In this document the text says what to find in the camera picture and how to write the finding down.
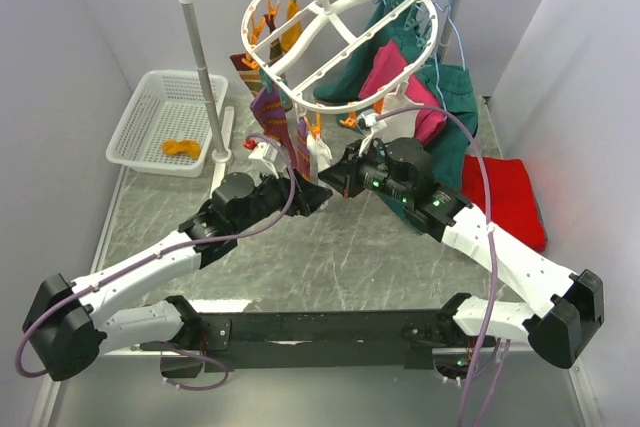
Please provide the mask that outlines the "white sock black stripes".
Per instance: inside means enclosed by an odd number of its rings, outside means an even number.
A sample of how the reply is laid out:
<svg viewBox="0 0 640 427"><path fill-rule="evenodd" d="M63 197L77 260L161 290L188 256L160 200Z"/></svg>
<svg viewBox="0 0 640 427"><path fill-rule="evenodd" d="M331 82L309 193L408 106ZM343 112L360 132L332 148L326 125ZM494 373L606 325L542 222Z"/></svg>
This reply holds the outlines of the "white sock black stripes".
<svg viewBox="0 0 640 427"><path fill-rule="evenodd" d="M319 174L332 164L331 149L320 136L314 136L312 133L307 135L307 149L310 155L311 179L323 185Z"/></svg>

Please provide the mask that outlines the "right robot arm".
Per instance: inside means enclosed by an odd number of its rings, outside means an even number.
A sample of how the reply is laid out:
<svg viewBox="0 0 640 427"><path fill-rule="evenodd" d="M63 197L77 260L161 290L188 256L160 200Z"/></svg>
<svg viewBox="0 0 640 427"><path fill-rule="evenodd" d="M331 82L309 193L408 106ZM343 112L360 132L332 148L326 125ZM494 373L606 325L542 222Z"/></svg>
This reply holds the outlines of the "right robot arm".
<svg viewBox="0 0 640 427"><path fill-rule="evenodd" d="M526 342L546 362L568 369L602 326L602 279L554 263L487 222L480 207L435 180L418 140L353 142L319 178L345 198L370 190L399 202L416 230L474 260L519 296L517 302L464 296L439 321L447 344L480 334Z"/></svg>

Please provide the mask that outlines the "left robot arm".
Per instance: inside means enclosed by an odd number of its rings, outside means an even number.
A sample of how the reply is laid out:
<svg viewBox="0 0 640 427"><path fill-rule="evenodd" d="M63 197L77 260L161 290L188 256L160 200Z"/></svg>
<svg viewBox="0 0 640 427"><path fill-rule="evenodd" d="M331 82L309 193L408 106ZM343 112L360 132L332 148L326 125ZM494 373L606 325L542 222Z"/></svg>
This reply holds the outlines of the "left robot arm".
<svg viewBox="0 0 640 427"><path fill-rule="evenodd" d="M60 274L38 287L24 320L23 338L14 360L16 371L33 378L23 365L31 346L43 365L41 375L54 381L82 372L101 354L136 343L168 342L193 346L200 317L180 296L150 307L128 303L174 278L201 270L284 216L308 217L332 196L329 189L305 180L244 172L226 175L198 212L164 239L110 268L67 280Z"/></svg>

